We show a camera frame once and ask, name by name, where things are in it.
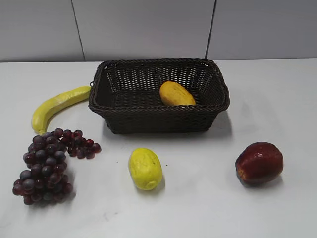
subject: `red apple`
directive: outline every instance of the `red apple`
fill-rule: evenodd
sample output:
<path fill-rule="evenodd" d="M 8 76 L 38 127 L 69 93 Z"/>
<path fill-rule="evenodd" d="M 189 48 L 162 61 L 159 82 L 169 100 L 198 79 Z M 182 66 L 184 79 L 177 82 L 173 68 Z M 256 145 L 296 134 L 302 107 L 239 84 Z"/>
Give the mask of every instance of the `red apple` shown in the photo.
<path fill-rule="evenodd" d="M 272 181 L 283 171 L 283 155 L 268 142 L 249 145 L 236 160 L 237 174 L 250 185 Z"/>

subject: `basket rim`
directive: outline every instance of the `basket rim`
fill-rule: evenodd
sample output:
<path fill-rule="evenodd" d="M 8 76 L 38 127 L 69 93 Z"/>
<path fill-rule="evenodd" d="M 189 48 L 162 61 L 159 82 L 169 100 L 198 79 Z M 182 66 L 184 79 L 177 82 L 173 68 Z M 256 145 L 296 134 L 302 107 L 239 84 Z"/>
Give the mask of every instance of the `basket rim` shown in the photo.
<path fill-rule="evenodd" d="M 98 85 L 101 79 L 101 73 L 105 70 L 107 66 L 110 65 L 141 65 L 146 63 L 159 63 L 159 62 L 192 62 L 192 63 L 204 63 L 206 66 L 213 67 L 216 69 L 216 72 L 219 74 L 218 80 L 221 84 L 224 97 L 220 104 L 210 104 L 210 105 L 178 105 L 178 106 L 133 106 L 133 107 L 107 107 L 107 106 L 100 106 L 96 102 L 96 95 L 98 91 Z M 103 111 L 104 113 L 110 112 L 121 112 L 121 111 L 135 111 L 135 110 L 169 110 L 169 111 L 210 111 L 210 112 L 222 112 L 225 111 L 230 105 L 230 97 L 229 97 L 229 90 L 223 80 L 222 73 L 220 72 L 218 66 L 214 63 L 211 59 L 205 58 L 154 58 L 154 59 L 114 59 L 104 61 L 99 64 L 94 80 L 90 83 L 91 86 L 91 93 L 89 96 L 89 108 L 92 111 Z"/>

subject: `white table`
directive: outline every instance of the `white table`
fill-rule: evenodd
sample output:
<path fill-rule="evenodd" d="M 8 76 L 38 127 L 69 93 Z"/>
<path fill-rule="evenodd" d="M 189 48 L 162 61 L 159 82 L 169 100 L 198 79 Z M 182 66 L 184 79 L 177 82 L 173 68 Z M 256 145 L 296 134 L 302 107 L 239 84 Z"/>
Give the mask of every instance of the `white table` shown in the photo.
<path fill-rule="evenodd" d="M 49 130 L 81 129 L 99 142 L 93 160 L 67 156 L 76 196 L 26 206 L 11 192 L 26 166 L 31 117 L 44 100 L 88 85 L 99 62 L 0 63 L 1 238 L 316 237 L 317 59 L 216 62 L 231 105 L 203 134 L 114 135 L 83 102 Z M 284 155 L 281 178 L 257 189 L 236 177 L 235 160 L 256 141 Z M 136 147 L 159 156 L 165 183 L 136 190 L 127 161 Z"/>

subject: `bunch of grapes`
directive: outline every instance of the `bunch of grapes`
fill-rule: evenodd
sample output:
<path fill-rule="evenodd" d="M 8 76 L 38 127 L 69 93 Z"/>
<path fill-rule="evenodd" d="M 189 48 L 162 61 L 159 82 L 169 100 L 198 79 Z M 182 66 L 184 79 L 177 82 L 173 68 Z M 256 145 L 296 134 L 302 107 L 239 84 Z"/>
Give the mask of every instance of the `bunch of grapes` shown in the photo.
<path fill-rule="evenodd" d="M 23 155 L 29 170 L 22 171 L 20 179 L 14 182 L 13 194 L 23 196 L 26 205 L 41 200 L 61 202 L 73 191 L 68 175 L 64 174 L 67 168 L 65 152 L 68 150 L 71 156 L 91 159 L 101 151 L 99 144 L 86 141 L 82 135 L 80 130 L 72 133 L 57 128 L 35 136 L 28 152 Z"/>

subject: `gray wall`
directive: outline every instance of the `gray wall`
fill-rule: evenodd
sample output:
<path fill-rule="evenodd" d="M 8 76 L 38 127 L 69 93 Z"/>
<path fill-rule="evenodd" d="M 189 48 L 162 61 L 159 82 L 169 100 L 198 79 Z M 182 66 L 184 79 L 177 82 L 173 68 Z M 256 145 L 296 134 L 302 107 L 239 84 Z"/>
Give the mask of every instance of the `gray wall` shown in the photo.
<path fill-rule="evenodd" d="M 213 6 L 214 0 L 0 0 L 0 62 L 203 58 L 207 49 L 214 60 L 317 57 L 315 0 L 218 0 L 208 47 Z"/>

